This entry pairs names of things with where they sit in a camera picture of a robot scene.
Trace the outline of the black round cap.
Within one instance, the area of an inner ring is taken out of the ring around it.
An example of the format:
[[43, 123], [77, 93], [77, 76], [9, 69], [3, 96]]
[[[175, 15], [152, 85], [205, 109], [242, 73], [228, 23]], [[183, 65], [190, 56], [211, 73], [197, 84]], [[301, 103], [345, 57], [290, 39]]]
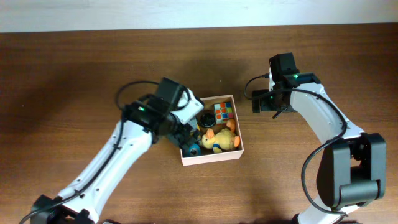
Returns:
[[200, 116], [199, 123], [204, 128], [211, 128], [216, 124], [215, 115], [210, 112], [205, 112]]

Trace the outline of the blue ball toy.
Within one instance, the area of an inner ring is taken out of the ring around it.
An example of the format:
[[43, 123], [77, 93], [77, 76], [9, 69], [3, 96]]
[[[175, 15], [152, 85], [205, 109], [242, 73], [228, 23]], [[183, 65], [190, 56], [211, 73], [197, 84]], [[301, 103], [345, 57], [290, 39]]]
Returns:
[[201, 155], [201, 147], [198, 144], [192, 144], [185, 153], [186, 157], [196, 157]]

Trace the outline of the white cardboard box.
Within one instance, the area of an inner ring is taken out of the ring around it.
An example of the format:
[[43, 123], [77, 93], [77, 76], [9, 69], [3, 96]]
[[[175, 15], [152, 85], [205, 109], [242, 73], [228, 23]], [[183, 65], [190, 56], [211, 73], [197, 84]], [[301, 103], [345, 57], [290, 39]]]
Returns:
[[[214, 154], [211, 149], [206, 149], [201, 145], [201, 140], [196, 141], [194, 138], [195, 142], [193, 144], [198, 144], [201, 147], [201, 155], [196, 156], [196, 157], [186, 157], [185, 153], [188, 149], [182, 149], [180, 151], [182, 164], [184, 166], [190, 166], [190, 165], [195, 165], [195, 164], [204, 164], [204, 163], [209, 163], [209, 162], [218, 162], [218, 161], [227, 161], [227, 160], [231, 160], [231, 159], [239, 159], [244, 151], [244, 148], [243, 148], [243, 140], [242, 140], [242, 136], [241, 136], [241, 132], [240, 132], [240, 128], [239, 128], [239, 121], [238, 121], [238, 116], [236, 114], [236, 107], [235, 107], [233, 95], [212, 96], [212, 97], [202, 98], [201, 100], [202, 100], [202, 102], [204, 102], [204, 109], [201, 112], [199, 112], [196, 116], [194, 116], [192, 118], [192, 120], [190, 121], [190, 124], [193, 125], [194, 129], [196, 129], [196, 124], [198, 123], [200, 126], [201, 136], [203, 136], [206, 133], [207, 129], [209, 129], [209, 128], [204, 128], [200, 125], [200, 123], [199, 123], [200, 116], [205, 112], [210, 112], [210, 113], [215, 114], [214, 107], [213, 107], [214, 104], [231, 102], [232, 107], [233, 107], [233, 115], [234, 115], [233, 119], [236, 122], [235, 134], [240, 136], [241, 142], [240, 142], [239, 146], [233, 151], [223, 151], [222, 153]], [[214, 125], [211, 127], [211, 129], [215, 133], [218, 133], [219, 131], [221, 131], [224, 128], [226, 128], [226, 123], [221, 124], [221, 125]]]

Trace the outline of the colourful puzzle cube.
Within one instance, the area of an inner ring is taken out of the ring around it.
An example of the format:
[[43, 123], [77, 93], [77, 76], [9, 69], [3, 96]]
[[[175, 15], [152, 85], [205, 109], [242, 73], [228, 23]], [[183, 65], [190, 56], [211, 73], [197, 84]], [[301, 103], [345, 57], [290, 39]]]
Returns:
[[213, 105], [215, 112], [216, 125], [227, 123], [229, 119], [233, 119], [233, 107], [231, 102], [217, 103]]

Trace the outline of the yellow plush bunny toy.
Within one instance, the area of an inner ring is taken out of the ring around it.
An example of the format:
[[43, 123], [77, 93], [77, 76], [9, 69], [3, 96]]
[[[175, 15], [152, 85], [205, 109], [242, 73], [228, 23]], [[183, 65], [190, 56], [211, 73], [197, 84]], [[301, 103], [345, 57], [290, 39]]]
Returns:
[[211, 149], [214, 154], [222, 153], [223, 151], [233, 151], [241, 142], [241, 138], [235, 134], [235, 130], [235, 120], [229, 119], [226, 122], [226, 128], [218, 133], [215, 133], [211, 128], [207, 129], [206, 133], [201, 137], [201, 145], [206, 149]]

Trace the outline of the yellow grey toy truck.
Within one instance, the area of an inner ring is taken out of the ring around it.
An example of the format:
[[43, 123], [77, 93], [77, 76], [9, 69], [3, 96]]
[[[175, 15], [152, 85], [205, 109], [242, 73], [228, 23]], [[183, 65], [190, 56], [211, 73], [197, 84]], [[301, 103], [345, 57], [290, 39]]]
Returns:
[[192, 132], [192, 136], [195, 138], [196, 141], [201, 140], [201, 131], [198, 123], [196, 124], [196, 129], [194, 130], [194, 132]]

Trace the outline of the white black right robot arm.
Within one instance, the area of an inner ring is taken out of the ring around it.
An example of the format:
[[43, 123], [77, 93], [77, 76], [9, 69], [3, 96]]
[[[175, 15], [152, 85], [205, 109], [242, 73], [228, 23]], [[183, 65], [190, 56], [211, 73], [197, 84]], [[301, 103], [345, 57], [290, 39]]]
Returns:
[[292, 223], [340, 223], [351, 212], [383, 198], [386, 190], [386, 142], [368, 134], [332, 102], [314, 73], [302, 73], [293, 53], [269, 59], [263, 77], [269, 87], [254, 90], [249, 99], [254, 113], [299, 113], [320, 141], [301, 171], [310, 206]]

